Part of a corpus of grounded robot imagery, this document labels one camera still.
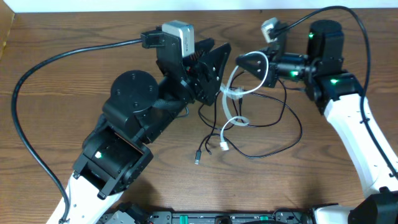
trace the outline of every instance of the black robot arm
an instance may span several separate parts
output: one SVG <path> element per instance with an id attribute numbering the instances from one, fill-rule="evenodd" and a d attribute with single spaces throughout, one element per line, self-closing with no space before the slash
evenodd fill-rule
<path id="1" fill-rule="evenodd" d="M 274 29 L 270 30 L 269 35 L 287 27 L 272 19 L 265 21 L 265 24 L 270 22 L 274 22 Z M 303 81 L 307 96 L 315 102 L 321 114 L 330 100 L 338 100 L 343 95 L 363 94 L 356 77 L 342 69 L 344 33 L 340 23 L 331 20 L 313 22 L 308 34 L 307 54 L 285 52 L 286 35 L 286 32 L 280 33 L 270 46 L 259 50 L 269 59 L 269 72 L 264 86 L 274 88 L 278 78 Z M 243 55 L 236 59 L 236 64 L 263 79 L 263 74 L 257 72 L 262 63 L 254 63 L 261 59 L 255 54 Z"/>
<path id="2" fill-rule="evenodd" d="M 213 39 L 193 41 L 193 27 L 173 21 L 141 34 L 144 48 L 156 48 L 164 79 L 133 70 L 117 77 L 95 130 L 83 143 L 74 177 L 99 189 L 98 197 L 126 190 L 152 160 L 146 144 L 158 138 L 188 103 L 212 105 L 231 47 Z"/>

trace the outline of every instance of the green terminal block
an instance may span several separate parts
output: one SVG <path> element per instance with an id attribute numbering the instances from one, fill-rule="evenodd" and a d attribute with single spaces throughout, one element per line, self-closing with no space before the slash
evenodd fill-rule
<path id="1" fill-rule="evenodd" d="M 180 216 L 180 224 L 188 224 L 188 215 Z"/>

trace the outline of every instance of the wood grain surface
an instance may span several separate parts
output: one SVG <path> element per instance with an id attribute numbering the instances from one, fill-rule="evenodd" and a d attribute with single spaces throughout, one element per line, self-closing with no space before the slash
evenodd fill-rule
<path id="1" fill-rule="evenodd" d="M 14 12 L 7 4 L 0 0 L 0 59 L 3 49 L 6 47 L 7 37 L 11 29 Z"/>
<path id="2" fill-rule="evenodd" d="M 164 22 L 178 19 L 195 26 L 195 38 L 212 37 L 216 45 L 229 42 L 232 53 L 224 82 L 239 54 L 265 47 L 260 25 L 278 17 L 294 22 L 311 10 L 208 11 L 208 12 L 91 12 L 18 14 L 0 64 L 0 217 L 2 223 L 43 223 L 61 195 L 47 174 L 22 145 L 14 129 L 10 104 L 17 80 L 30 67 L 61 52 L 89 45 L 139 37 Z M 398 149 L 398 9 L 356 10 L 369 32 L 373 57 L 368 98 L 374 116 L 392 148 Z M 345 32 L 345 65 L 363 82 L 363 37 L 351 16 L 324 12 L 291 31 L 288 52 L 305 52 L 309 24 L 334 19 Z M 22 127 L 43 160 L 64 185 L 84 138 L 94 128 L 114 79 L 127 70 L 144 70 L 162 79 L 155 50 L 139 45 L 87 52 L 64 58 L 40 69 L 22 87 L 18 112 Z M 258 85 L 250 75 L 236 81 Z M 297 86 L 287 83 L 289 87 Z M 261 90 L 282 99 L 283 89 Z M 356 206 L 363 200 L 357 173 L 341 140 L 303 93 L 289 91 L 287 102 L 303 123 L 303 138 L 293 148 L 265 159 L 250 160 L 234 150 L 221 152 L 211 141 L 213 155 L 195 151 L 210 132 L 199 119 L 199 103 L 190 116 L 175 120 L 149 147 L 154 159 L 123 195 L 121 201 L 144 208 L 175 211 L 264 211 L 277 207 L 305 208 L 338 202 Z M 256 123 L 277 119 L 280 104 L 248 96 L 243 113 Z M 213 108 L 204 107 L 210 119 Z M 224 117 L 219 113 L 218 125 Z M 233 128 L 226 132 L 250 154 L 287 146 L 299 135 L 294 117 L 286 112 L 273 127 Z"/>

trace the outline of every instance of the usb connector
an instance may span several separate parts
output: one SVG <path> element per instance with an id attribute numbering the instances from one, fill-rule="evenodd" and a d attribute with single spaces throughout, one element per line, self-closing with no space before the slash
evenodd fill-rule
<path id="1" fill-rule="evenodd" d="M 201 151 L 197 150 L 197 154 L 195 156 L 195 164 L 196 165 L 199 165 L 200 156 L 201 156 Z"/>
<path id="2" fill-rule="evenodd" d="M 228 147 L 228 143 L 227 143 L 227 142 L 220 142 L 220 146 L 221 146 L 221 150 L 222 150 L 222 151 L 227 151 L 227 150 L 229 150 L 229 147 Z"/>
<path id="3" fill-rule="evenodd" d="M 274 30 L 275 26 L 278 24 L 277 18 L 272 18 L 265 21 L 261 26 L 261 31 L 264 37 L 266 38 L 267 43 L 271 43 L 277 40 L 277 38 L 272 38 L 270 36 L 271 32 Z"/>

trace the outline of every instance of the white cable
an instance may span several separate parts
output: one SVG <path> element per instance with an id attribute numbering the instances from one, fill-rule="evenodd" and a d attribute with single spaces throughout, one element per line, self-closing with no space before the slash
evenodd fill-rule
<path id="1" fill-rule="evenodd" d="M 249 124 L 249 120 L 248 120 L 247 118 L 245 118 L 244 116 L 235 116 L 235 117 L 229 119 L 229 120 L 224 124 L 224 126 L 223 126 L 223 128 L 221 129 L 221 132 L 220 132 L 220 139 L 221 139 L 220 146 L 221 146 L 221 150 L 223 150 L 223 151 L 229 150 L 228 143 L 225 141 L 225 138 L 224 138 L 224 129 L 225 129 L 226 125 L 227 125 L 229 122 L 232 122 L 232 121 L 235 120 L 235 119 L 241 119 L 241 120 L 243 120 L 243 121 L 244 121 L 243 124 L 245 124 L 245 125 L 248 125 L 248 124 Z"/>
<path id="2" fill-rule="evenodd" d="M 229 112 L 228 105 L 227 105 L 227 102 L 226 102 L 226 97 L 228 96 L 228 97 L 230 97 L 230 98 L 232 98 L 234 100 L 237 99 L 237 98 L 241 98 L 245 94 L 248 94 L 248 93 L 251 93 L 251 92 L 254 92 L 254 91 L 258 90 L 264 84 L 264 82 L 266 81 L 266 78 L 267 78 L 267 75 L 268 75 L 268 67 L 269 67 L 269 62 L 268 62 L 267 56 L 264 53 L 259 52 L 259 51 L 249 52 L 246 55 L 250 55 L 250 54 L 259 54 L 259 55 L 262 55 L 265 58 L 267 64 L 266 64 L 266 71 L 264 73 L 264 78 L 262 79 L 260 85 L 257 86 L 256 88 L 252 89 L 252 90 L 241 91 L 241 89 L 239 89 L 239 88 L 236 89 L 236 90 L 231 90 L 230 86 L 231 86 L 232 78 L 234 77 L 235 72 L 237 71 L 239 66 L 235 67 L 235 69 L 231 73 L 231 76 L 229 76 L 229 79 L 228 79 L 228 82 L 227 82 L 226 86 L 221 84 L 221 87 L 220 87 L 220 90 L 223 92 L 223 99 L 222 99 L 222 101 L 223 101 L 223 109 L 224 109 L 225 116 L 226 116 L 226 118 L 228 120 L 230 120 L 232 118 L 232 115 L 231 115 L 231 112 Z M 231 121 L 231 123 L 233 123 L 234 125 L 238 125 L 238 126 L 246 126 L 246 125 L 248 125 L 248 124 L 245 124 L 245 123 L 237 122 L 234 119 Z"/>

